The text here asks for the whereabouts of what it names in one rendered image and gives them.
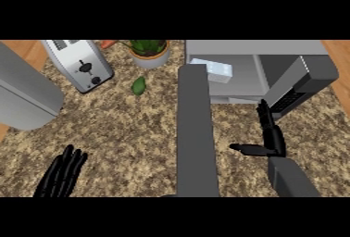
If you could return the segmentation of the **grey microwave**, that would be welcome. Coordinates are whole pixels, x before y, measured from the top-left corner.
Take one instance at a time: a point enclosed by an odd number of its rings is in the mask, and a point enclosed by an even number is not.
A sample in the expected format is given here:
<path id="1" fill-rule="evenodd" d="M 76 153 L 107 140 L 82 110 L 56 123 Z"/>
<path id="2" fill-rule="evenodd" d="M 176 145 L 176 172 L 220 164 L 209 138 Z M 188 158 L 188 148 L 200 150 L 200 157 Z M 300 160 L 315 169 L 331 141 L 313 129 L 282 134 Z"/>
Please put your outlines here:
<path id="1" fill-rule="evenodd" d="M 277 119 L 340 77 L 319 40 L 188 40 L 185 54 L 232 66 L 231 80 L 210 82 L 212 102 L 266 101 Z"/>

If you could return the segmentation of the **potted green plant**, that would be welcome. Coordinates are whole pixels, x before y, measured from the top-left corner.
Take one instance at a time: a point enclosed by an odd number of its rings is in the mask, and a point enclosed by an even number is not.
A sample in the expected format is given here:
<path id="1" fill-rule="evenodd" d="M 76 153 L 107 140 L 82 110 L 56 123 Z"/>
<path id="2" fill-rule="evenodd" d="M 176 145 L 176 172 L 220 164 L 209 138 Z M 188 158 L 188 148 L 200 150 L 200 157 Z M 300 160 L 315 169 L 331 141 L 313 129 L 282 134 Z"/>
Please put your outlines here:
<path id="1" fill-rule="evenodd" d="M 169 40 L 130 40 L 127 46 L 135 63 L 144 69 L 161 67 L 170 57 Z"/>

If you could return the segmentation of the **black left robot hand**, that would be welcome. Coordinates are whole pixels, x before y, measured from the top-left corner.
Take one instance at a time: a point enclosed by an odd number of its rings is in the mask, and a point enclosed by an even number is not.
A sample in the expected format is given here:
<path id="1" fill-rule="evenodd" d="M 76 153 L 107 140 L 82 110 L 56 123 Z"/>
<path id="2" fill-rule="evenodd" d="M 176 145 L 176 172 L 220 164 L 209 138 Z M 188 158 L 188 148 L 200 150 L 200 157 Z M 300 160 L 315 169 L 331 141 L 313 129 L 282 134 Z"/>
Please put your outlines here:
<path id="1" fill-rule="evenodd" d="M 74 191 L 88 153 L 70 144 L 46 170 L 36 188 L 34 197 L 68 197 Z"/>

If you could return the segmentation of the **green leaf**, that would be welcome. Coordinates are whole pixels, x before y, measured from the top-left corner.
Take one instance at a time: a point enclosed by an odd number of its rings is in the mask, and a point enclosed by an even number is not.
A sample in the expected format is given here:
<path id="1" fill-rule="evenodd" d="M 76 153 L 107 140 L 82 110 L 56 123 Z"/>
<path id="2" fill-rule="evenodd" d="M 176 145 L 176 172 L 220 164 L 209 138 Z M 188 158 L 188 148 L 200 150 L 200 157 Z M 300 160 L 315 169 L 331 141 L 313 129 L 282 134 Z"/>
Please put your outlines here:
<path id="1" fill-rule="evenodd" d="M 135 95 L 142 95 L 147 89 L 145 78 L 139 77 L 132 85 Z"/>

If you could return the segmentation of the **large grey appliance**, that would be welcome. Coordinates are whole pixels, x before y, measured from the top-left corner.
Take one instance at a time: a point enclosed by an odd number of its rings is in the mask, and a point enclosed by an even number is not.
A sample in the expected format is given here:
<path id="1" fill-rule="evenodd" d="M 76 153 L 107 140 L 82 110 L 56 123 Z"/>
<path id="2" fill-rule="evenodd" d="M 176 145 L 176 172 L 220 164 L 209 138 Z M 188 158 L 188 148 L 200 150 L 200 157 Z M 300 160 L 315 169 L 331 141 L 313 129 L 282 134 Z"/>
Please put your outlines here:
<path id="1" fill-rule="evenodd" d="M 0 43 L 0 123 L 25 131 L 42 128 L 64 101 L 61 88 Z"/>

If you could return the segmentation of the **white milk carton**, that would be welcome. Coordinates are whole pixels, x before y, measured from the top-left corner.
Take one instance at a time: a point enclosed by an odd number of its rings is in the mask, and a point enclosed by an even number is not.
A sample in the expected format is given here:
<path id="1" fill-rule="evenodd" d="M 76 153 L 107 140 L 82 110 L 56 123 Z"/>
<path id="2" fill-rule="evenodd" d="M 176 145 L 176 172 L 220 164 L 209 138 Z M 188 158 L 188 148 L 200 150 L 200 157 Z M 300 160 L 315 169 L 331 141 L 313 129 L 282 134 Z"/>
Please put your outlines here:
<path id="1" fill-rule="evenodd" d="M 192 64 L 207 66 L 209 80 L 220 83 L 228 83 L 232 79 L 232 65 L 223 64 L 210 60 L 194 58 Z"/>

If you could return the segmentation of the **silver toaster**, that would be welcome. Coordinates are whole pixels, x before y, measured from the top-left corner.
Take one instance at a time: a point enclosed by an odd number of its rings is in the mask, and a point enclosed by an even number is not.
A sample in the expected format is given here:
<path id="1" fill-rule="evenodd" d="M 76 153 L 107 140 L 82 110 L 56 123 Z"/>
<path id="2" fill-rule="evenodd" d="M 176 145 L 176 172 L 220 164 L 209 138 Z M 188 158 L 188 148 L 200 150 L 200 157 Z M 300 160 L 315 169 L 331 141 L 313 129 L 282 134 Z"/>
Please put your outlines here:
<path id="1" fill-rule="evenodd" d="M 49 58 L 82 94 L 90 92 L 116 75 L 92 40 L 43 40 Z"/>

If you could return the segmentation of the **dark grey microwave door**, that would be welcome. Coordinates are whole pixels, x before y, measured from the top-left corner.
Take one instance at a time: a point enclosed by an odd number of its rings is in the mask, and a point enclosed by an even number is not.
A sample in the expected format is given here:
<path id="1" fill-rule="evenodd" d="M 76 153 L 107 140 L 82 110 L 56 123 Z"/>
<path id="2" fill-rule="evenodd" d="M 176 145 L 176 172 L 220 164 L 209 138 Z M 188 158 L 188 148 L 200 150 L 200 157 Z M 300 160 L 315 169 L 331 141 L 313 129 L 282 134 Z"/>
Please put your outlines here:
<path id="1" fill-rule="evenodd" d="M 176 193 L 167 197 L 217 196 L 207 67 L 186 64 L 178 72 Z"/>

